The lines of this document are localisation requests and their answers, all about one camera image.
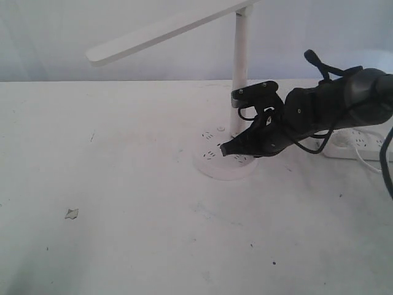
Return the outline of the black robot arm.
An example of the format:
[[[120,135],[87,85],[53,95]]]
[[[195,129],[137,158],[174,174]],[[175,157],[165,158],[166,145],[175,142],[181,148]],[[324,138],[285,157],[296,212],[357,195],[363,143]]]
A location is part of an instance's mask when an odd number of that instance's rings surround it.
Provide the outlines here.
[[[242,111],[254,108],[251,125],[221,145],[222,155],[272,157],[296,145],[322,152],[334,130],[385,123],[392,117],[392,75],[368,68],[311,88],[296,87],[286,99],[279,85],[265,81],[232,91]]]

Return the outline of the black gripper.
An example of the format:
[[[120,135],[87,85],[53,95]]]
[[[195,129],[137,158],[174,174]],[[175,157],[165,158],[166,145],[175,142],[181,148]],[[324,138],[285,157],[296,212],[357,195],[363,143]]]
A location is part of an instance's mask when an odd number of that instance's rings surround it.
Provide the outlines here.
[[[265,116],[230,141],[221,144],[222,155],[251,155],[255,158],[272,157],[294,145],[310,154],[320,149],[307,148],[300,141],[314,137],[317,132],[330,129],[330,88],[295,88],[283,101],[276,92],[264,96],[264,107],[273,107]]]

